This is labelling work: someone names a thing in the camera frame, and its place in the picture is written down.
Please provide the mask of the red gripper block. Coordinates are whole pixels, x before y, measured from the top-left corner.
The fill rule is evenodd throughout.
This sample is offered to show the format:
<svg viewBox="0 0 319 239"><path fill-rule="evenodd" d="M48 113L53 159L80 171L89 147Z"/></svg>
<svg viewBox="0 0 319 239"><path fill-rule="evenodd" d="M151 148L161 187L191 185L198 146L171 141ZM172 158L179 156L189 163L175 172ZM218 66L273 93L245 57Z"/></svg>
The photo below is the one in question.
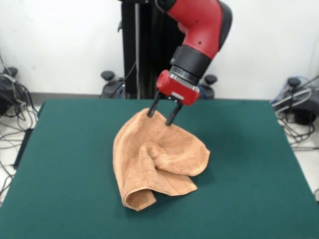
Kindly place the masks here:
<svg viewBox="0 0 319 239"><path fill-rule="evenodd" d="M172 125L177 114L182 108L182 104L190 106L195 103L199 97L200 89L198 86L193 85L180 78L179 76L164 70L158 77L156 87L159 91L155 94L155 99L149 108L147 116L152 118L160 100L160 93L168 96L175 97L180 101L176 101L176 107L173 109L167 118L165 125Z"/></svg>

